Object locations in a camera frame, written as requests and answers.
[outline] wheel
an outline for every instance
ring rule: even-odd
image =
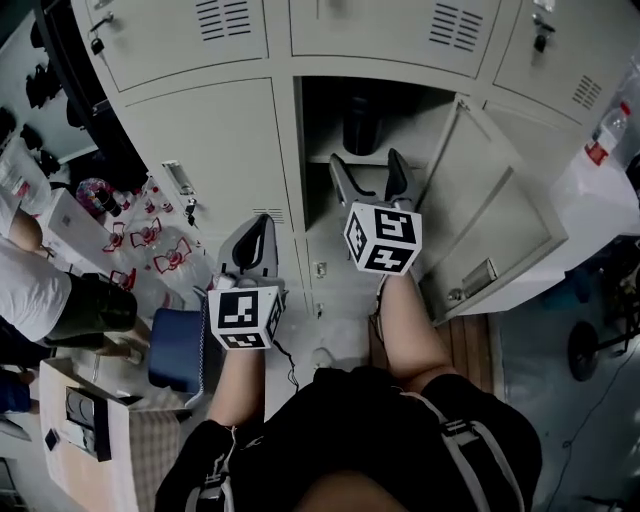
[[[591,378],[598,366],[598,333],[589,322],[578,322],[569,335],[567,355],[571,375],[578,382]]]

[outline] white cabinet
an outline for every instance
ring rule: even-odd
[[[534,50],[533,15],[555,29]],[[638,43],[638,10],[629,0],[562,0],[546,12],[522,0],[495,85],[583,123],[610,101]]]
[[[523,186],[525,165],[479,107],[456,98],[418,210],[420,286],[437,320],[462,313],[565,240],[550,204]]]
[[[261,0],[87,2],[120,91],[183,71],[268,56]]]
[[[291,0],[294,55],[368,57],[475,77],[499,0]]]
[[[126,114],[127,133],[179,211],[197,201],[205,235],[231,233],[265,211],[291,231],[270,79],[168,94]]]

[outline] wooden floor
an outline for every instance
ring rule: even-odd
[[[438,326],[456,370],[487,393],[493,393],[487,315],[459,316]]]

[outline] backpack strap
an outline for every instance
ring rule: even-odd
[[[476,472],[460,450],[460,447],[480,438],[484,440],[485,444],[493,454],[498,467],[500,467],[502,475],[513,489],[516,499],[518,500],[519,512],[525,512],[524,500],[522,499],[522,493],[520,492],[518,481],[516,480],[516,477],[511,470],[511,466],[509,466],[509,462],[507,461],[502,448],[500,448],[498,441],[496,441],[496,438],[491,434],[487,427],[478,421],[449,421],[435,405],[418,393],[409,392],[401,393],[401,395],[420,400],[420,402],[426,405],[427,408],[438,418],[442,442],[449,451],[458,471],[460,471],[460,475],[467,485],[469,494],[471,494],[471,498],[473,499],[478,512],[491,512],[491,508],[489,507],[489,502],[487,501],[487,497],[482,489],[482,485],[480,484],[480,480],[478,479]]]

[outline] locker vent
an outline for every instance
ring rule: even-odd
[[[473,52],[482,28],[482,16],[436,2],[429,41]]]
[[[582,75],[576,92],[573,93],[571,99],[587,110],[591,110],[601,92],[602,88],[597,83],[588,76]]]
[[[251,33],[248,0],[196,0],[203,41]]]
[[[258,216],[263,213],[268,213],[271,215],[273,222],[275,224],[284,224],[284,214],[280,208],[254,208],[253,214]]]

